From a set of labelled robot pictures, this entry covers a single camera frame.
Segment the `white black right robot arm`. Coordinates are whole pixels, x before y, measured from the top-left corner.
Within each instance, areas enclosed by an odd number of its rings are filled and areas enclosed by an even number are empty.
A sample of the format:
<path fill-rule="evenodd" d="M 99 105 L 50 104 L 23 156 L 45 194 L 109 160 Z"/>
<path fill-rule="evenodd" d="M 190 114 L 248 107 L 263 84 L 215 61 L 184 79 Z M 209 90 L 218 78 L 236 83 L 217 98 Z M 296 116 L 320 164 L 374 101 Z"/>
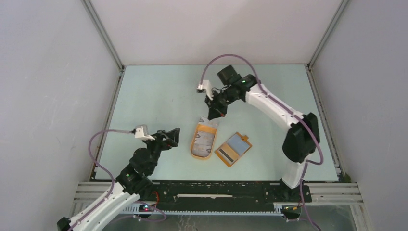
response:
<path fill-rule="evenodd" d="M 206 94 L 208 119 L 225 117 L 228 106 L 237 100 L 250 104 L 266 114 L 286 132 L 282 151 L 288 161 L 280 187 L 280 196 L 285 201 L 292 201 L 299 195 L 298 186 L 304 178 L 306 164 L 310 156 L 318 151 L 319 123 L 314 113 L 303 114 L 272 94 L 261 83 L 256 74 L 242 77 L 232 65 L 223 68 L 217 74 L 223 88 L 214 89 L 209 80 L 201 78 L 196 90 Z"/>

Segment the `beige oval plastic tray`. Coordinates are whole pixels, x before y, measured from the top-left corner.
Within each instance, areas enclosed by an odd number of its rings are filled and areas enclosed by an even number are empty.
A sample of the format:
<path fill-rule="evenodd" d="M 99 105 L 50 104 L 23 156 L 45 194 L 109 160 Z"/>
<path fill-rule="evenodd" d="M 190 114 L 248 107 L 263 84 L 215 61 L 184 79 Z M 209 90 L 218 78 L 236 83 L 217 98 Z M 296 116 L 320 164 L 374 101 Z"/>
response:
<path fill-rule="evenodd" d="M 193 157 L 201 160 L 208 159 L 213 151 L 219 123 L 198 123 L 190 146 Z"/>

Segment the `gold card with black stripe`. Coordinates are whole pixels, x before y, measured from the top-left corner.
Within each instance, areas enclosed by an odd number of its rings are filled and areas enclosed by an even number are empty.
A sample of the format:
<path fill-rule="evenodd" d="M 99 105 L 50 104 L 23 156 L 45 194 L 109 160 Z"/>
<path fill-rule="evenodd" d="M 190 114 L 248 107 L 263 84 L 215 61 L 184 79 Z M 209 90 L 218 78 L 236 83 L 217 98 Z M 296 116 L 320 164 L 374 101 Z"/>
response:
<path fill-rule="evenodd" d="M 223 159 L 223 161 L 232 165 L 239 159 L 239 155 L 226 143 L 222 144 L 217 150 L 216 153 L 218 156 Z"/>

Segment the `silver patterned card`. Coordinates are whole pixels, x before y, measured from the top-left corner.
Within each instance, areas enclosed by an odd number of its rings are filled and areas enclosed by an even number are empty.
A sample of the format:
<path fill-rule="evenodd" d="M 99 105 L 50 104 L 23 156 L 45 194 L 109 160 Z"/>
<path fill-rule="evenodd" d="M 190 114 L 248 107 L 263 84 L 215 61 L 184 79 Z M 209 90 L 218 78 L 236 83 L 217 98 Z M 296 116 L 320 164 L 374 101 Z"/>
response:
<path fill-rule="evenodd" d="M 209 128 L 218 128 L 219 120 L 217 120 L 217 119 L 209 120 L 205 116 L 202 116 L 199 119 L 198 125 L 206 126 L 206 127 L 209 127 Z"/>

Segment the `orange leather card holder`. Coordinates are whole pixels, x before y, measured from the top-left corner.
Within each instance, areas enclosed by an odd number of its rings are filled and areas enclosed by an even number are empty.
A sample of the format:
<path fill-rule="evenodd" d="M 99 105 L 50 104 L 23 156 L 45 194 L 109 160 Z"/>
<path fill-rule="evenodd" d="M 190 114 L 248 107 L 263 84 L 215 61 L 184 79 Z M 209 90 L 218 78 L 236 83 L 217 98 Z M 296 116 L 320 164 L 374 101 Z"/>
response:
<path fill-rule="evenodd" d="M 236 132 L 215 150 L 215 154 L 224 164 L 231 167 L 252 148 L 248 140 L 247 135 Z"/>

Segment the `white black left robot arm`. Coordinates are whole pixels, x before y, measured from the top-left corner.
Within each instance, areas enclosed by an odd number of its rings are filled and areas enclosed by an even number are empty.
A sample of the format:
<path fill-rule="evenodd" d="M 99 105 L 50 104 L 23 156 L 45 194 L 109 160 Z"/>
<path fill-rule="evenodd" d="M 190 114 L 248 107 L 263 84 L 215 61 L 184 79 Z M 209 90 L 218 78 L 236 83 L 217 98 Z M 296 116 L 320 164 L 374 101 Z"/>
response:
<path fill-rule="evenodd" d="M 120 174 L 111 179 L 111 186 L 91 205 L 71 218 L 61 218 L 58 230 L 101 231 L 126 207 L 151 197 L 153 183 L 148 177 L 153 174 L 161 152 L 178 146 L 180 128 L 158 130 L 150 135 L 146 125 L 139 125 L 130 133 L 146 146 L 134 152 Z"/>

